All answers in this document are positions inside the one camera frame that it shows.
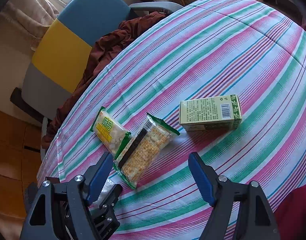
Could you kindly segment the cracker packet green edges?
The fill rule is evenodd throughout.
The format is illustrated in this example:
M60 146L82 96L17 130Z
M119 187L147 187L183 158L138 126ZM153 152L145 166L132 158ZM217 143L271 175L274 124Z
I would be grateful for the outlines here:
M148 113L137 134L117 155L113 163L114 169L126 184L135 190L142 175L161 150L179 135L178 130L163 119Z

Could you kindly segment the yellow blue grey chair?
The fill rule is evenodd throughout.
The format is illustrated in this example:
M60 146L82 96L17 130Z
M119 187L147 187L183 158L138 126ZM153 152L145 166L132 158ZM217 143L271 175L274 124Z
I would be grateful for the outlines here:
M136 11L171 14L181 8L174 2L72 0L42 38L22 88L13 90L10 101L38 122L53 119L81 80L96 40L136 18Z

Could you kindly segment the green paper box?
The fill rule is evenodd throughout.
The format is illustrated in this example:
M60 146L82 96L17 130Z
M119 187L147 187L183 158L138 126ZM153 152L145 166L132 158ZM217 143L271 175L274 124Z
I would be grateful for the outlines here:
M181 101L179 124L188 131L236 129L242 109L236 94Z

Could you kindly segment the striped bed sheet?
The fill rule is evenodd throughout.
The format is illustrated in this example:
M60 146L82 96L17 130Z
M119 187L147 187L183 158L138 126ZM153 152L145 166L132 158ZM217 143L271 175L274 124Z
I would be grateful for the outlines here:
M225 182L262 187L272 209L306 184L306 31L255 0L198 0L161 20L106 66L50 144L38 182L66 182L106 151L105 109L157 146L117 155L123 187L113 239L197 239L212 208L192 152Z

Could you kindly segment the dark red blanket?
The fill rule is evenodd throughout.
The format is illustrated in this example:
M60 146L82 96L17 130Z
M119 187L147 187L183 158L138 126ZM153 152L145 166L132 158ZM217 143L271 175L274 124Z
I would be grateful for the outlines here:
M43 149L47 150L49 148L69 112L97 75L140 35L166 17L166 13L154 11L142 17L123 21L115 31L102 36L95 42L76 89L64 104L56 110L55 118L47 126L46 135L41 139Z

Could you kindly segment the rice cracker packet yellow label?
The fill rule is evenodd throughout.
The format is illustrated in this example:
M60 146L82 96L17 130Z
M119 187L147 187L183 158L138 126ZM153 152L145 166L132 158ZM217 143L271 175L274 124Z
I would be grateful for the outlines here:
M99 109L90 131L97 135L113 159L117 159L132 137L131 132L111 116L104 106Z

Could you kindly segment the white plastic bag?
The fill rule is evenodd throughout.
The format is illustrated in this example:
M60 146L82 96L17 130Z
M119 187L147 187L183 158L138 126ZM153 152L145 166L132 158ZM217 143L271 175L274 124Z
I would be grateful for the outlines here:
M99 198L93 203L95 206L99 206L100 203L105 199L105 197L108 196L109 192L111 191L111 189L113 189L115 183L110 180L109 178L107 178L101 193L99 195Z

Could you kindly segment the pink quilt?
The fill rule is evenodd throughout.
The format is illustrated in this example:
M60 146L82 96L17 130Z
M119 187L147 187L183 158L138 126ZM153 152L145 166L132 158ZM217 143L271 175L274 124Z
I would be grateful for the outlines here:
M281 239L306 239L306 185L291 191L274 215Z

